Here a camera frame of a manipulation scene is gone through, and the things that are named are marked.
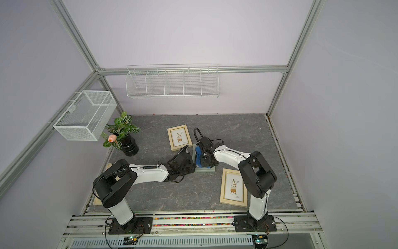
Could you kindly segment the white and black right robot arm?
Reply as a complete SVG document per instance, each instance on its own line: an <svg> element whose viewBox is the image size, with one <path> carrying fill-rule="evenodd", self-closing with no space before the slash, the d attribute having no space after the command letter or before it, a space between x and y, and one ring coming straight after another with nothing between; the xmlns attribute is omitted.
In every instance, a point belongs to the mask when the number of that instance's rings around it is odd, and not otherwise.
<svg viewBox="0 0 398 249"><path fill-rule="evenodd" d="M205 162L216 166L219 162L239 169L243 183L250 193L246 216L234 218L236 231L273 231L273 217L268 216L269 195L277 181L271 166L258 151L244 153L228 148L223 143L214 144L207 137L197 140Z"/></svg>

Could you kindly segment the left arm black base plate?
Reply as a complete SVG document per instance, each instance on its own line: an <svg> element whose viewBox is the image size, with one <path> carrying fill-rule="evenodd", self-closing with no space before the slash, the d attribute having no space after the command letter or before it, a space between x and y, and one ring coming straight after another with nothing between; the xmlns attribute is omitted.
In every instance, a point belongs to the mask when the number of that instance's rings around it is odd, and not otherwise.
<svg viewBox="0 0 398 249"><path fill-rule="evenodd" d="M134 217L124 225L120 225L116 218L109 218L106 225L109 234L149 234L153 224L152 217Z"/></svg>

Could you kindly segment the green-grey picture frame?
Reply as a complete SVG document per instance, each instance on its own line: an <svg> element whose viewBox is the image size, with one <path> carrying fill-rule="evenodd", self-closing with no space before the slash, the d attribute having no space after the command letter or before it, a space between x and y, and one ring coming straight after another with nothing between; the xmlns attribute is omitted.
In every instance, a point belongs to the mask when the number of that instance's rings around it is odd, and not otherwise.
<svg viewBox="0 0 398 249"><path fill-rule="evenodd" d="M192 160L196 165L195 172L196 173L215 173L216 168L209 168L209 167L200 167L200 159L197 154L197 145L193 144L193 155L192 155Z"/></svg>

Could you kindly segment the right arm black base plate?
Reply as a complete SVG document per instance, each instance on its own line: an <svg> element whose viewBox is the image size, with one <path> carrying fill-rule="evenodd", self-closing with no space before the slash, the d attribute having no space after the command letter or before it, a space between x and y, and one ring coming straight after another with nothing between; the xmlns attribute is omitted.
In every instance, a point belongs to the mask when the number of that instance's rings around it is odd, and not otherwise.
<svg viewBox="0 0 398 249"><path fill-rule="evenodd" d="M234 216L232 225L236 232L275 232L277 231L274 216L266 215L260 220L255 220L250 215Z"/></svg>

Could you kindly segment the blue microfibre cloth black trim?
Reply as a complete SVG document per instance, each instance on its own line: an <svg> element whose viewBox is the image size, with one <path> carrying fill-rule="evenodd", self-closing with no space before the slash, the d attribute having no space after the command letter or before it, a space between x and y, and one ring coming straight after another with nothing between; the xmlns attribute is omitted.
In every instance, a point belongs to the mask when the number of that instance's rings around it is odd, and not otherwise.
<svg viewBox="0 0 398 249"><path fill-rule="evenodd" d="M198 169L210 169L210 165L206 162L201 149L196 146L194 149L196 166Z"/></svg>

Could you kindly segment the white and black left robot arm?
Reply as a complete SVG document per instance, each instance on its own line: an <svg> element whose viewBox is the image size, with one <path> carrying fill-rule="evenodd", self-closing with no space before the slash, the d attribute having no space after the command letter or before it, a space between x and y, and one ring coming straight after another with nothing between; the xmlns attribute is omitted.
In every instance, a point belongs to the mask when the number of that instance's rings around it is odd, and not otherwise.
<svg viewBox="0 0 398 249"><path fill-rule="evenodd" d="M135 165L121 159L98 176L93 191L102 206L109 209L114 220L121 226L131 224L135 214L125 196L134 185L150 182L178 183L178 177L195 172L196 164L186 149L181 149L167 162L156 165Z"/></svg>

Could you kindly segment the beige picture frame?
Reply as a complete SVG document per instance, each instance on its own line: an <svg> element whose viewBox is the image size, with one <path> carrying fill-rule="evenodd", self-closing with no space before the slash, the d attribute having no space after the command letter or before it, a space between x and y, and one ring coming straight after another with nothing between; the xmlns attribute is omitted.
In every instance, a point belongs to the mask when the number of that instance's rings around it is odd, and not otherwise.
<svg viewBox="0 0 398 249"><path fill-rule="evenodd" d="M192 140L189 135L187 125L172 127L167 129L171 151L177 151L184 146L192 147Z"/></svg>

